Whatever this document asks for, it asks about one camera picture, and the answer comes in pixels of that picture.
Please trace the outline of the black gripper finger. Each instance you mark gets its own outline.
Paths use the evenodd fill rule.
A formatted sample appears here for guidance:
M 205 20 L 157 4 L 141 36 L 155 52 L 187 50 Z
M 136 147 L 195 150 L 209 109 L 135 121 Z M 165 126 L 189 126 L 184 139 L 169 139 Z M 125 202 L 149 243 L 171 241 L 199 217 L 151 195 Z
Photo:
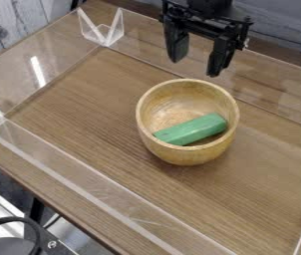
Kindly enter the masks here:
M 177 63 L 187 54 L 188 33 L 183 25 L 167 16 L 163 17 L 163 34 L 167 56 Z
M 219 36 L 213 39 L 212 50 L 208 55 L 205 74 L 216 77 L 223 69 L 228 67 L 236 42 L 228 36 Z

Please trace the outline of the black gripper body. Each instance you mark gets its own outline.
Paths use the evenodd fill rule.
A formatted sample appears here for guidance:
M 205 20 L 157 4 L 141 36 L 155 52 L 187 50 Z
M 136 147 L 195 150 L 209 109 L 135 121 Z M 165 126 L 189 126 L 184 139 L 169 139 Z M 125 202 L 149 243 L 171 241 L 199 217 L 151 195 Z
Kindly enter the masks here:
M 187 33 L 208 40 L 224 35 L 235 42 L 236 50 L 246 47 L 251 18 L 232 5 L 232 0 L 161 0 L 159 21 L 167 16 L 181 25 Z

